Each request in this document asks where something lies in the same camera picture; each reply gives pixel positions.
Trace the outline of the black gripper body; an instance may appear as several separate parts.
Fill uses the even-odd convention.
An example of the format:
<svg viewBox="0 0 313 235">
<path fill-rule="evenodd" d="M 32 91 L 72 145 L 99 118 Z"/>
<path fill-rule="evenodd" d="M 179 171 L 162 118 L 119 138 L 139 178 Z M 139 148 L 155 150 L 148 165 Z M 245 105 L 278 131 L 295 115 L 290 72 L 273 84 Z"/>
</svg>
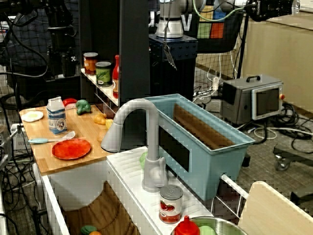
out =
<svg viewBox="0 0 313 235">
<path fill-rule="evenodd" d="M 62 73 L 64 77 L 74 76 L 76 73 L 76 56 L 74 48 L 69 47 L 65 51 L 60 52 Z"/>
</svg>

